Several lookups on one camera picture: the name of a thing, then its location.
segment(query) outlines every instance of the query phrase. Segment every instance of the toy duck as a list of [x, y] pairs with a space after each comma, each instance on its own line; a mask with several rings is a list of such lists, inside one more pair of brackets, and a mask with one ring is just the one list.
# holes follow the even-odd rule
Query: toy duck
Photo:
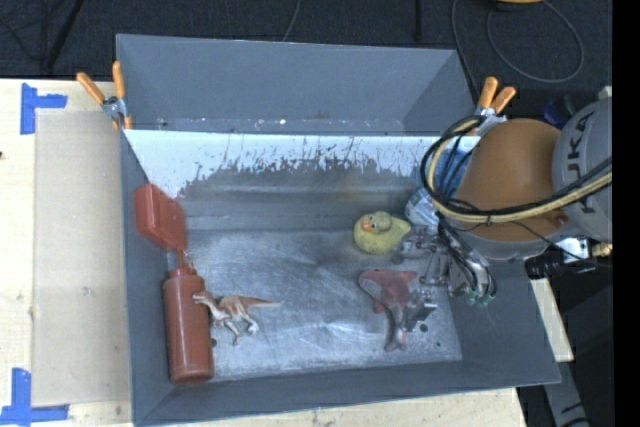
[[397, 250], [411, 225], [388, 212], [363, 215], [353, 227], [353, 239], [363, 251], [384, 255]]

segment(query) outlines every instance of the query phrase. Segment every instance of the black floor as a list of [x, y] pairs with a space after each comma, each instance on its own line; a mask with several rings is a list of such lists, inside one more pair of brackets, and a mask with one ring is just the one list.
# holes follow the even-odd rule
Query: black floor
[[[71, 79], [85, 71], [110, 79], [114, 36], [133, 33], [457, 48], [474, 93], [488, 75], [517, 88], [506, 110], [512, 117], [546, 119], [550, 102], [579, 107], [611, 85], [613, 0], [495, 7], [490, 0], [0, 0], [0, 76]], [[613, 425], [612, 312], [603, 292], [611, 276], [603, 267], [553, 279], [593, 426]], [[587, 322], [581, 305], [594, 297], [603, 299]], [[553, 425], [542, 390], [521, 391], [529, 425]]]

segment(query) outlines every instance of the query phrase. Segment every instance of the red bottle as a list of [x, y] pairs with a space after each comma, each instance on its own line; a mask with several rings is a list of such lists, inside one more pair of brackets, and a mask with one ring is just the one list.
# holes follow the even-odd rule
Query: red bottle
[[187, 266], [169, 271], [162, 284], [169, 375], [177, 386], [199, 384], [215, 374], [209, 313], [193, 300], [204, 289], [204, 279]]
[[178, 255], [178, 267], [162, 284], [169, 379], [176, 386], [200, 384], [213, 378], [214, 359], [207, 307], [193, 294], [205, 289], [204, 279], [184, 262], [187, 248], [184, 211], [153, 184], [134, 191], [137, 230]]

